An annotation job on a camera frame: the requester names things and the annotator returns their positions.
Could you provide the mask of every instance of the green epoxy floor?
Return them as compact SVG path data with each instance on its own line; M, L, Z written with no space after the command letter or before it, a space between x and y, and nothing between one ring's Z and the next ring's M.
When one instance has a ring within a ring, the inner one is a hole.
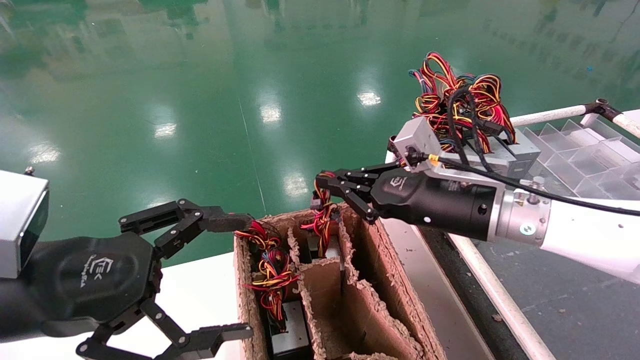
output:
M181 197L306 208L321 169L384 158L431 50L494 72L512 115L638 108L635 0L0 1L0 168L51 180L45 240ZM202 235L168 261L231 250Z

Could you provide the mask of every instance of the colorful wires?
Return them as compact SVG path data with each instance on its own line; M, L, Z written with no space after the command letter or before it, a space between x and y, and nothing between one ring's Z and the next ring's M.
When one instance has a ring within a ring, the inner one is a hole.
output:
M328 176L335 177L333 172L321 172L318 176ZM337 205L331 201L331 195L328 190L318 188L317 183L314 181L314 198L312 199L312 203L315 200L319 201L317 206L312 206L314 209L314 218L311 223L303 224L300 227L304 230L313 230L318 237L320 238L318 241L318 257L323 258L324 253L329 247L329 225L331 224L332 215L334 211L337 209Z
M267 222L253 221L249 230L234 234L254 242L262 252L258 262L262 278L244 286L262 292L260 304L267 311L271 323L280 332L286 331L282 301L287 296L287 286L300 276L293 272L289 254L280 247L282 238L278 229Z
M433 132L440 139L443 151L454 152L456 150L447 121L447 103L456 90L464 87L468 87L473 97L478 122L481 122L481 124L476 124L478 127L476 133L480 144L480 149L476 149L476 151L483 154L491 152L489 139L483 131L483 124L486 121L494 122L504 128L508 144L516 142L515 130L509 119L509 113L500 100L501 83L498 76L463 74L456 77L449 63L440 54L433 51L427 54L420 70L410 70L409 75L418 80L422 90L422 95L415 99L417 111L413 113L413 117L422 116L427 119ZM461 139L475 138L468 136L473 132L474 122L468 104L463 99L456 99L453 102L452 110L455 127L452 134Z
M271 234L269 234L265 230L263 224L270 228L269 233ZM249 230L234 231L234 235L239 238L246 238L247 240L254 242L256 245L258 245L258 249L262 251L267 251L269 249L272 249L273 247L280 246L281 242L278 229L267 222L260 223L256 220L251 223L251 227L249 228Z

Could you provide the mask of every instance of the logo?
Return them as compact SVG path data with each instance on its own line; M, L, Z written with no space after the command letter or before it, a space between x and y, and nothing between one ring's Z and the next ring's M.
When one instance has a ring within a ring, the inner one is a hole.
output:
M113 260L109 258L101 258L98 260L93 260L97 257L96 254L93 254L87 259L86 263L84 263L84 268L82 273L80 274L80 288L84 288L86 286L86 281L89 278L89 275L94 275L93 280L102 279L102 274L106 274L111 271L111 265L113 264Z
M536 233L536 226L533 224L524 223L520 226L520 232L523 235L533 235Z
M406 176L404 177L394 177L393 179L391 179L391 181L389 182L389 184L391 184L391 186L396 187L398 185L400 185L400 187L398 188L398 190L402 190L402 187L404 186L404 182L406 181Z
M101 279L103 272L106 274L111 270L111 264L113 264L113 260L109 258L94 260L91 263L89 274L95 274L93 280Z

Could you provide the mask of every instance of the cardboard compartment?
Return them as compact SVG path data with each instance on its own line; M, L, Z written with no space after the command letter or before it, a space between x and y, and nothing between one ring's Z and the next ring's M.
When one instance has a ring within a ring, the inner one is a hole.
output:
M340 213L342 222L331 232L339 239L343 266L340 258L300 261L307 238L313 236L300 230L300 224L313 216L311 211L263 219L286 234L291 246L294 267L301 274L292 292L305 308L314 359L445 359L381 225L362 222L346 206ZM234 245L238 284L250 279L241 274L251 267L242 242L236 239ZM257 328L261 322L256 296L240 285L238 296L240 321L255 329L255 336L243 343L245 359L269 359L264 329Z

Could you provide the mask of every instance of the robotic arm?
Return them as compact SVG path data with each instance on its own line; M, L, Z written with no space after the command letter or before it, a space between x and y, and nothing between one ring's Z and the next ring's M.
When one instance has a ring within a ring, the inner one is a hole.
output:
M3 220L12 220L3 222L0 231L0 342L94 331L76 348L82 358L151 360L106 345L144 316L172 343L157 360L206 359L224 341L253 336L246 323L185 333L155 303L162 259L204 231L245 229L253 220L250 215L180 199L120 218L121 235L112 238L37 243L47 220L49 189L46 180L29 175L0 171L3 188L13 190L0 199L7 213ZM170 228L153 245L140 236L164 227Z
M317 176L318 187L343 198L368 222L397 218L483 241L524 242L640 283L640 217L510 190L500 181L420 157L448 157L421 117L408 121L393 145L401 160ZM521 181L532 188L542 182ZM640 209L638 201L587 201Z

